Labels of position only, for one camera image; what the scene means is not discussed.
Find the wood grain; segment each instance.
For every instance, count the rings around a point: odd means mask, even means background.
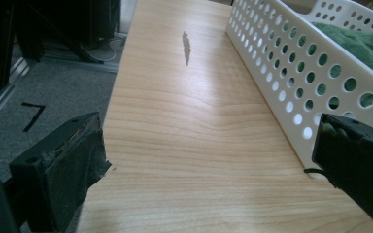
[[[303,174],[224,32],[230,10],[138,0],[104,125],[113,168],[78,232],[373,232],[346,194]]]

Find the table surface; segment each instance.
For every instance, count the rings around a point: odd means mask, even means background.
[[[303,173],[225,33],[230,11],[138,0],[104,124],[113,167],[78,232],[373,232]]]

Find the gray carpet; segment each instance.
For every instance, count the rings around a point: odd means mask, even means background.
[[[0,111],[0,180],[10,177],[8,163],[63,122],[91,112],[103,120],[116,74],[68,67],[64,63],[40,62],[26,75]],[[46,106],[27,131],[38,111],[22,103]],[[75,232],[79,212],[67,232]],[[29,232],[27,226],[22,232]]]

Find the black object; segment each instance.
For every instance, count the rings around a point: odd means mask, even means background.
[[[373,218],[373,128],[357,120],[322,114],[313,152],[325,175]]]
[[[15,34],[24,58],[41,59],[42,28],[46,28],[81,60],[103,64],[84,51],[79,42],[92,44],[114,38],[120,19],[120,0],[2,2],[0,90],[9,83]]]
[[[26,220],[34,232],[65,231],[110,166],[98,114],[67,121],[10,163],[12,177],[0,185],[7,195],[0,196],[0,232]]]

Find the basket hole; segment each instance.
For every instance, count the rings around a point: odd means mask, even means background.
[[[268,52],[268,46],[265,45],[263,48],[262,48],[262,53],[266,54]]]
[[[259,47],[262,46],[262,38],[259,38],[257,45],[258,45]]]
[[[290,37],[291,39],[294,38],[295,35],[296,35],[296,32],[297,32],[296,27],[292,28],[292,30],[290,30],[289,37]]]
[[[264,20],[263,20],[263,18],[259,21],[259,23],[258,23],[258,28],[261,28],[262,26],[263,26],[263,24],[264,24]]]
[[[293,117],[293,123],[296,124],[296,125],[301,124],[302,123],[302,115],[301,114],[296,114]]]
[[[264,29],[263,29],[263,34],[266,34],[269,30],[269,27],[268,27],[268,24],[265,25]]]
[[[307,51],[308,55],[314,55],[316,50],[317,50],[317,46],[315,44],[310,45]]]
[[[281,38],[277,38],[277,40],[275,41],[275,46],[279,46],[281,43]]]
[[[287,74],[287,68],[282,69],[281,74],[280,74],[281,78],[284,78],[286,76],[286,74]]]
[[[266,15],[268,15],[268,13],[269,13],[269,9],[270,9],[269,4],[265,5],[264,13],[265,13]]]
[[[254,23],[256,23],[258,21],[258,19],[259,19],[259,15],[255,14],[255,16],[254,16]]]
[[[263,7],[264,7],[264,1],[262,1],[262,2],[259,4],[259,9],[262,10]]]
[[[295,96],[296,98],[300,99],[304,95],[304,89],[303,88],[298,88],[295,91]]]
[[[302,46],[305,44],[306,41],[307,41],[307,37],[306,37],[306,36],[301,36],[301,37],[299,38],[299,40],[298,40],[298,45],[299,45],[300,47],[302,47]]]
[[[306,78],[307,83],[312,83],[314,81],[314,78],[315,78],[314,72],[308,73],[307,78]]]
[[[314,123],[315,123],[315,125],[319,125],[320,124],[321,115],[322,115],[322,113],[317,113],[317,114],[314,115]]]
[[[340,105],[340,100],[336,96],[330,98],[329,101],[328,101],[328,108],[331,109],[331,110],[338,109],[339,105]]]
[[[306,111],[311,111],[311,110],[313,110],[313,108],[314,108],[314,101],[307,100],[307,102],[305,102],[305,110]]]
[[[266,73],[266,65],[263,64],[263,65],[262,65],[262,68],[261,68],[261,74],[263,75],[263,74],[265,74],[265,73]]]
[[[280,95],[278,96],[278,99],[279,99],[280,101],[284,101],[284,100],[286,99],[286,97],[287,97],[287,93],[286,93],[284,90],[282,90],[282,91],[280,92]]]
[[[334,65],[331,67],[331,70],[330,70],[330,73],[329,75],[331,76],[331,78],[338,78],[341,74],[341,66],[339,65]]]
[[[235,11],[234,11],[234,12],[235,12],[235,16],[237,17],[237,16],[238,16],[238,13],[239,13],[239,12],[237,11],[237,10],[238,10],[238,7],[237,7],[237,6],[234,6],[234,9],[235,9]]]
[[[282,49],[283,54],[287,53],[287,51],[288,51],[288,45],[284,45]]]
[[[252,10],[250,11],[250,18],[253,18],[254,13],[255,13],[255,11],[254,11],[254,9],[252,9]]]
[[[286,20],[285,22],[284,22],[284,25],[283,25],[283,31],[287,31],[288,30],[288,28],[289,28],[289,21],[288,20]]]
[[[280,25],[280,23],[283,21],[283,16],[282,15],[279,15],[277,16],[277,18],[275,19],[275,25]]]
[[[271,14],[269,15],[269,19],[273,19],[277,11],[275,9],[272,9]]]
[[[296,58],[296,54],[295,54],[295,52],[293,52],[293,53],[290,54],[288,60],[289,60],[289,62],[293,62],[295,60],[295,58]]]
[[[346,91],[353,91],[356,89],[356,79],[349,78],[344,82],[344,89]]]
[[[257,60],[256,60],[256,66],[260,66],[262,63],[262,58],[259,57]]]
[[[271,82],[272,81],[272,73],[269,72],[268,75],[266,75],[266,81]]]
[[[356,116],[351,112],[346,112],[343,114],[344,117],[348,117],[350,119],[356,119]]]
[[[313,137],[313,130],[310,127],[305,127],[302,132],[302,137],[304,137],[305,140],[311,139]]]
[[[294,84],[295,84],[295,78],[289,78],[287,81],[287,86],[291,88],[293,87]]]
[[[328,60],[328,55],[326,53],[321,54],[319,59],[318,59],[318,64],[323,66],[326,64],[326,61]]]
[[[280,59],[277,59],[274,63],[274,67],[278,68],[280,66]]]
[[[253,60],[256,59],[256,50],[253,52],[253,55],[251,56],[251,58],[252,58]]]
[[[258,39],[258,33],[255,32],[254,36],[253,36],[253,41],[256,41],[256,39]]]
[[[359,99],[362,108],[371,108],[373,106],[373,94],[365,93]]]
[[[272,84],[272,90],[273,90],[273,91],[277,91],[279,87],[280,87],[280,83],[278,83],[278,81],[275,81],[275,82]]]
[[[296,68],[296,70],[301,73],[302,71],[304,71],[304,68],[305,68],[305,63],[303,61],[299,62],[298,63],[298,67]]]
[[[274,38],[274,31],[271,31],[271,33],[269,33],[269,40],[272,40],[272,38]]]
[[[287,102],[287,104],[286,104],[286,111],[287,111],[287,113],[290,113],[290,112],[293,111],[293,103],[292,103],[292,101]]]
[[[321,83],[317,86],[317,94],[324,95],[326,93],[326,84]]]

